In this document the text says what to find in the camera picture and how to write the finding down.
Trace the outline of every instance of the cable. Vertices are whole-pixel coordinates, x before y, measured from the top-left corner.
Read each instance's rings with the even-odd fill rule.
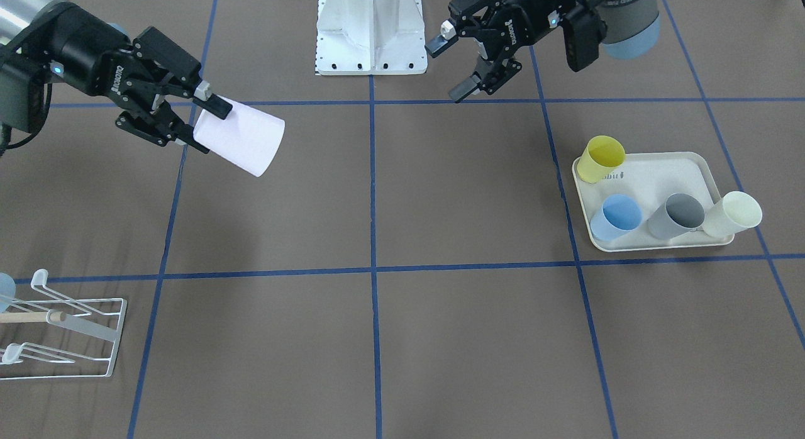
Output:
[[[44,117],[42,119],[42,126],[40,127],[40,129],[37,129],[36,132],[32,133],[28,137],[24,138],[23,140],[20,140],[17,143],[11,143],[11,127],[3,125],[3,143],[0,144],[3,145],[3,149],[2,152],[0,152],[0,155],[3,155],[3,153],[6,152],[6,150],[15,150],[17,148],[22,147],[23,145],[32,141],[34,137],[40,134],[42,128],[44,127],[44,123],[48,121],[48,114],[50,112],[50,103],[52,95],[53,95],[53,84],[48,84],[48,92],[46,93],[45,96],[45,104],[43,112]]]
[[[8,143],[11,141],[11,126],[6,123],[0,123],[2,129],[0,130],[0,157],[3,157],[8,148]]]

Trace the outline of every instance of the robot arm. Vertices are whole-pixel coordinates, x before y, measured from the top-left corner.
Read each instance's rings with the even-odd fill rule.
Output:
[[[224,119],[231,104],[212,93],[199,75],[201,63],[153,27],[133,41],[67,0],[0,0],[0,121],[36,133],[47,118],[44,86],[64,82],[89,96],[104,96],[123,109],[117,126],[164,147],[179,139],[208,153],[193,139],[167,95],[192,98]]]
[[[479,55],[475,71],[452,89],[460,102],[477,90],[492,94],[523,66],[514,58],[520,47],[532,45],[561,26],[567,63],[580,71],[598,58],[606,25],[595,10],[602,0],[453,0],[441,35],[426,50],[437,57],[459,38],[475,38]],[[475,15],[486,9],[483,15]]]
[[[450,92],[455,102],[495,93],[523,68],[517,49],[559,26],[574,72],[598,59],[600,43],[616,58],[633,58],[659,35],[657,0],[453,0],[448,8],[440,35],[425,46],[428,54],[437,57],[459,38],[474,38],[479,48],[474,72]]]

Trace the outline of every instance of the grid line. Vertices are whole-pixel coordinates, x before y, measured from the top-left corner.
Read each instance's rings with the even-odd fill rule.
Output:
[[[374,341],[374,428],[383,437],[382,377],[380,376],[380,302],[377,297],[377,171],[375,159],[374,76],[369,76],[370,246],[372,275],[372,338]]]
[[[773,260],[801,260],[805,253],[777,253],[770,255]],[[613,266],[636,264],[695,264],[696,262],[731,262],[765,260],[765,255],[712,255],[703,257],[668,257],[668,258],[624,258],[611,260],[579,260],[585,266]],[[377,273],[393,272],[449,272],[449,270],[495,270],[495,269],[533,269],[546,267],[575,267],[575,261],[545,262],[481,262],[481,264],[435,264],[411,266],[377,266]],[[319,269],[275,269],[275,270],[240,270],[239,272],[179,272],[162,275],[164,281],[192,281],[193,279],[239,279],[258,277],[292,277],[302,275],[338,275],[338,274],[370,274],[371,267],[328,267]],[[159,274],[133,275],[78,275],[51,277],[54,284],[78,284],[79,282],[126,282],[157,281]],[[31,278],[14,279],[15,284],[31,284]]]
[[[554,262],[512,262],[511,264],[457,264],[457,265],[425,265],[425,266],[377,266],[376,255],[376,208],[375,208],[375,195],[376,195],[376,177],[375,177],[375,135],[374,135],[374,111],[375,106],[402,106],[402,104],[451,104],[451,100],[413,100],[413,101],[377,101],[374,99],[374,78],[370,76],[370,100],[368,101],[244,101],[247,106],[370,106],[370,166],[371,166],[371,267],[350,267],[350,268],[325,268],[325,269],[309,269],[309,270],[257,270],[256,272],[210,272],[210,273],[185,273],[185,274],[166,274],[167,257],[169,256],[170,241],[172,240],[172,231],[175,224],[176,211],[178,210],[179,194],[182,184],[182,175],[187,158],[187,147],[184,147],[181,161],[179,163],[179,172],[177,174],[174,198],[172,202],[172,210],[170,210],[169,227],[167,228],[165,238],[165,248],[163,258],[160,263],[159,273],[151,275],[109,275],[109,276],[78,276],[78,277],[55,277],[52,282],[108,282],[108,281],[156,281],[157,287],[155,291],[155,298],[153,299],[152,313],[150,314],[150,323],[147,333],[146,347],[143,351],[143,361],[141,363],[140,375],[138,380],[138,389],[135,395],[135,405],[132,408],[132,415],[129,426],[129,439],[133,437],[137,421],[138,406],[141,401],[143,382],[146,375],[146,367],[150,344],[153,338],[153,327],[155,327],[155,318],[158,312],[158,303],[161,293],[163,281],[169,279],[214,279],[214,278],[238,278],[238,277],[272,277],[272,276],[296,276],[296,275],[331,275],[331,274],[357,274],[357,273],[371,273],[372,276],[372,303],[373,303],[373,326],[374,326],[374,360],[375,360],[375,402],[376,402],[376,434],[377,439],[382,439],[382,406],[380,405],[380,350],[379,350],[379,310],[377,309],[377,273],[379,272],[419,272],[420,270],[484,270],[484,269],[514,269],[514,268],[534,268],[534,267],[576,267],[577,275],[580,281],[580,288],[584,299],[584,307],[586,308],[587,321],[589,322],[590,333],[592,338],[593,348],[596,353],[596,363],[599,367],[601,376],[602,389],[604,391],[604,398],[606,399],[607,411],[609,414],[610,426],[613,431],[613,439],[618,438],[618,431],[614,422],[614,414],[612,411],[611,401],[609,399],[609,391],[606,385],[606,376],[604,375],[604,368],[601,361],[601,354],[597,344],[594,324],[592,322],[592,313],[589,306],[589,298],[587,298],[586,285],[584,284],[584,275],[582,267],[584,266],[602,266],[602,265],[628,265],[628,264],[683,264],[684,262],[719,262],[719,261],[751,261],[751,260],[766,260],[769,265],[774,279],[777,282],[777,287],[787,305],[794,327],[797,328],[800,340],[803,347],[805,347],[805,338],[802,336],[802,328],[797,322],[796,315],[794,315],[791,308],[790,301],[787,298],[787,293],[782,285],[782,281],[777,275],[776,267],[774,267],[774,260],[781,259],[805,259],[805,253],[780,253],[779,255],[772,255],[768,251],[762,233],[757,229],[757,236],[763,248],[764,255],[736,255],[736,256],[713,256],[713,257],[690,257],[690,258],[639,258],[639,259],[621,259],[621,260],[580,260],[578,249],[575,244],[575,236],[572,229],[571,216],[567,198],[564,192],[564,185],[561,178],[560,166],[558,166],[558,158],[555,152],[555,146],[552,138],[552,130],[547,115],[547,104],[551,103],[583,103],[583,102],[626,102],[626,103],[640,103],[640,102],[704,102],[708,109],[708,113],[716,129],[716,134],[721,142],[724,155],[728,159],[730,169],[736,180],[739,189],[742,189],[740,179],[737,175],[735,167],[733,166],[732,158],[724,140],[719,131],[716,118],[710,107],[710,102],[801,102],[805,101],[805,97],[713,97],[708,98],[704,94],[701,82],[699,82],[698,75],[694,69],[690,55],[682,41],[682,36],[679,29],[673,20],[670,13],[670,6],[666,0],[662,0],[668,12],[669,18],[672,21],[672,26],[675,29],[677,38],[679,40],[684,54],[695,77],[696,84],[701,93],[701,98],[545,98],[543,91],[541,91],[541,81],[538,75],[538,66],[535,58],[533,47],[531,47],[532,63],[534,64],[535,74],[537,75],[538,91],[540,98],[523,98],[523,99],[475,99],[466,100],[465,104],[540,104],[543,109],[543,117],[545,119],[549,142],[552,147],[552,156],[557,170],[558,186],[565,204],[565,212],[567,219],[567,227],[569,227],[569,238],[571,240],[574,260],[573,261],[554,261]],[[212,9],[210,12],[209,27],[207,38],[204,44],[204,53],[202,55],[202,67],[207,57],[209,50],[209,42],[213,32],[213,24],[216,14],[216,6],[218,0],[213,0]],[[192,107],[190,123],[193,122],[193,117],[196,114],[196,106],[190,102],[176,102],[172,104],[173,107]],[[114,104],[95,104],[95,103],[61,103],[53,104],[55,109],[80,109],[80,108],[114,108]],[[26,284],[30,279],[18,279],[18,284]]]
[[[690,67],[690,70],[693,74],[693,78],[696,81],[696,86],[699,88],[702,100],[704,101],[704,106],[707,107],[708,115],[710,115],[710,120],[713,123],[713,129],[716,130],[716,136],[718,137],[719,143],[721,144],[721,149],[724,150],[724,157],[727,158],[727,164],[730,165],[730,170],[732,170],[733,177],[735,178],[735,183],[738,189],[743,192],[744,187],[743,184],[741,183],[741,178],[739,178],[738,172],[735,169],[733,158],[730,155],[730,149],[728,149],[727,143],[726,141],[724,141],[724,136],[722,135],[721,129],[718,126],[718,121],[716,121],[716,116],[713,113],[713,108],[710,106],[710,101],[708,100],[707,95],[704,93],[704,87],[701,84],[701,80],[699,80],[699,74],[696,72],[696,68],[693,66],[693,59],[691,58],[690,53],[687,51],[685,41],[682,40],[682,32],[676,25],[676,20],[674,19],[672,12],[670,12],[670,6],[668,4],[668,0],[662,0],[662,4],[663,6],[665,6],[668,18],[670,20],[670,24],[674,29],[677,40],[679,41],[679,46],[682,47],[682,53],[684,53],[685,55],[688,67]],[[790,316],[791,323],[794,325],[794,330],[796,330],[797,336],[799,337],[799,343],[800,345],[802,345],[802,349],[805,350],[805,333],[802,332],[802,326],[799,324],[797,315],[794,312],[794,307],[791,305],[791,300],[788,298],[786,288],[782,284],[782,279],[780,279],[780,275],[779,273],[777,273],[777,267],[774,265],[774,259],[771,258],[769,248],[765,243],[765,238],[763,238],[763,233],[760,227],[756,227],[755,232],[757,234],[757,240],[760,242],[761,247],[763,249],[763,255],[765,256],[765,260],[768,262],[769,269],[771,270],[771,274],[774,277],[774,282],[776,282],[777,284],[777,290],[779,290],[780,296],[782,296],[782,302],[783,304],[785,304],[786,310],[788,310],[788,316]]]
[[[207,25],[207,34],[204,38],[204,50],[201,54],[201,71],[199,75],[204,75],[204,63],[207,61],[207,54],[209,53],[209,44],[210,40],[213,37],[213,26],[215,26],[215,15],[216,10],[218,10],[218,0],[213,0],[210,13],[209,13],[209,21]],[[193,104],[191,107],[190,112],[190,123],[193,123],[196,118],[196,110],[197,106]],[[135,437],[135,430],[137,428],[137,418],[139,414],[140,402],[143,399],[143,386],[145,385],[145,379],[147,375],[147,368],[148,368],[148,359],[150,358],[150,346],[153,342],[153,330],[156,327],[156,318],[159,309],[159,301],[162,296],[162,287],[165,280],[165,272],[167,268],[167,258],[169,257],[170,253],[170,241],[173,238],[173,227],[176,221],[176,212],[179,209],[179,195],[181,194],[182,190],[182,176],[184,175],[184,167],[185,163],[187,162],[187,145],[184,146],[182,149],[182,158],[179,162],[179,173],[176,176],[176,187],[174,189],[173,194],[173,203],[170,205],[170,219],[169,223],[167,224],[167,232],[165,233],[165,249],[162,255],[162,261],[159,264],[159,274],[156,281],[156,288],[155,292],[153,292],[153,304],[152,304],[152,312],[150,312],[150,319],[148,322],[148,330],[146,333],[146,342],[143,347],[143,359],[140,364],[140,371],[137,380],[137,390],[135,391],[135,401],[131,407],[131,417],[129,419],[129,430],[127,439],[133,439]]]
[[[601,380],[601,392],[604,396],[604,405],[606,405],[607,417],[609,419],[609,429],[612,433],[613,439],[618,439],[618,424],[615,422],[615,412],[612,407],[612,399],[609,396],[609,384],[606,380],[606,371],[604,370],[604,360],[601,358],[601,348],[598,345],[598,334],[596,333],[595,321],[592,318],[592,308],[590,307],[590,299],[587,296],[587,284],[584,281],[584,271],[582,270],[579,258],[579,249],[575,243],[575,233],[573,233],[573,222],[570,215],[570,205],[567,203],[567,193],[564,190],[564,181],[562,181],[562,169],[558,163],[558,155],[556,153],[556,146],[553,138],[553,130],[551,127],[551,118],[548,117],[548,106],[544,101],[545,95],[543,92],[543,82],[540,77],[540,66],[537,63],[537,55],[534,52],[534,47],[529,47],[531,52],[531,65],[534,67],[534,75],[537,82],[537,91],[540,93],[540,106],[543,111],[543,119],[545,121],[545,130],[547,133],[548,143],[551,146],[551,158],[556,168],[556,181],[558,189],[564,203],[565,219],[567,220],[567,234],[570,238],[570,245],[573,249],[573,262],[575,266],[575,273],[579,280],[579,288],[581,290],[581,298],[584,302],[584,314],[587,316],[587,327],[590,332],[590,341],[592,342],[592,352],[595,354],[596,367],[598,367],[598,377]]]
[[[538,104],[541,102],[553,103],[576,103],[576,102],[624,102],[624,103],[665,103],[665,102],[805,102],[805,97],[717,97],[702,99],[700,97],[658,97],[658,98],[488,98],[488,99],[466,99],[461,104]],[[370,106],[368,100],[298,100],[298,101],[240,101],[246,106]],[[410,106],[410,104],[454,104],[449,99],[419,99],[419,100],[374,100],[375,106]],[[170,104],[172,107],[191,107],[192,102],[176,101]],[[53,109],[113,109],[117,106],[113,103],[92,103],[92,102],[66,102],[51,104]]]

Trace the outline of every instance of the white wire rack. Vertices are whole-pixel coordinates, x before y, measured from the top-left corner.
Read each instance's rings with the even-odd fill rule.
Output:
[[[0,380],[112,376],[120,349],[121,334],[123,334],[126,300],[121,298],[74,299],[66,296],[48,287],[48,271],[44,269],[34,273],[31,288],[50,299],[48,301],[23,301],[15,297],[15,293],[9,295],[8,289],[2,291],[0,292],[0,324],[46,323],[72,333],[80,333],[90,338],[109,342],[112,344],[111,350],[108,355],[91,356],[32,342],[10,343],[6,345],[5,349],[0,348],[0,368],[2,365],[18,365],[26,361],[55,365],[99,362],[102,368],[91,374],[80,375],[3,376],[0,374]],[[97,320],[104,320],[114,325],[113,327],[102,325]]]

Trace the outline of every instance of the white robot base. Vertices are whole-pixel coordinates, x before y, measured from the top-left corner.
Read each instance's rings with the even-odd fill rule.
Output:
[[[428,69],[422,0],[319,0],[317,75],[405,75]]]

